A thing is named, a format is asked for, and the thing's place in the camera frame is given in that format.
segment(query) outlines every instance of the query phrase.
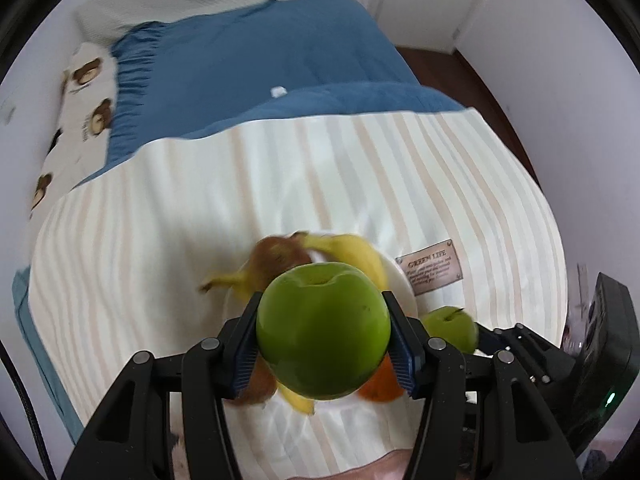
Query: banana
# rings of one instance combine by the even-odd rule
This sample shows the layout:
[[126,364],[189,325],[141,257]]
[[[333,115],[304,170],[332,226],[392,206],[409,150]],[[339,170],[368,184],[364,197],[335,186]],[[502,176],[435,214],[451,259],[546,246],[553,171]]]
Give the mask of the banana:
[[278,383],[278,389],[284,397],[284,400],[286,400],[294,410],[297,410],[304,415],[313,415],[316,412],[316,404],[313,400],[299,396],[296,392],[292,392],[282,383]]
[[321,251],[337,261],[360,269],[378,290],[388,290],[388,279],[380,255],[363,237],[353,234],[315,236],[305,232],[294,235],[305,249]]
[[212,274],[198,287],[202,293],[209,292],[215,286],[229,286],[243,303],[248,303],[254,293],[249,276],[244,270],[231,274]]

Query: white striped fabric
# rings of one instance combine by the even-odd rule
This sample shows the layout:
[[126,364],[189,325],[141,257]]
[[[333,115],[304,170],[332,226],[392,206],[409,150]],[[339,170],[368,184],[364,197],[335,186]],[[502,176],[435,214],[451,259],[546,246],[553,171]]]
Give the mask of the white striped fabric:
[[[417,298],[464,306],[487,327],[522,322],[555,344],[567,290],[558,228],[540,190],[475,110],[255,121],[162,139],[73,190],[38,236],[31,313],[86,423],[140,349],[164,356],[214,335],[225,292],[260,238],[355,232],[391,258],[452,238],[464,279]],[[352,399],[293,412],[227,408],[244,478],[317,477],[413,445],[420,402]]]

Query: white pillow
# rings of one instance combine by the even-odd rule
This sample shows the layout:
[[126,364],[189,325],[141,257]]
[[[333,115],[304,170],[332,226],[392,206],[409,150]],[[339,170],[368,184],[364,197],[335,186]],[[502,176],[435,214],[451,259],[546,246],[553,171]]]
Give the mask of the white pillow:
[[104,166],[116,104],[116,62],[106,49],[83,43],[64,71],[62,108],[31,205],[30,254],[56,201]]

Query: orange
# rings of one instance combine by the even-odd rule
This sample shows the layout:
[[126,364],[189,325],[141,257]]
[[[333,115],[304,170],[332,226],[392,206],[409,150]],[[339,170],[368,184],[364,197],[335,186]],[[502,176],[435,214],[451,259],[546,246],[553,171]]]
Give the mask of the orange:
[[358,390],[359,396],[373,402],[391,402],[401,397],[402,394],[404,394],[404,390],[396,380],[396,373],[389,354],[385,355],[373,377]]

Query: green apple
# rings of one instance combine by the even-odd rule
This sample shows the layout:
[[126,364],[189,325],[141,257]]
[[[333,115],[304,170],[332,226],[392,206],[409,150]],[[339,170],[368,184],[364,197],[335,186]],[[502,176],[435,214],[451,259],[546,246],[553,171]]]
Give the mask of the green apple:
[[465,354],[472,354],[478,346],[478,326],[462,308],[443,306],[420,321],[431,337],[441,337]]
[[391,334],[382,294],[340,262],[295,267],[266,288],[258,306],[260,353],[289,390],[329,400],[362,386]]

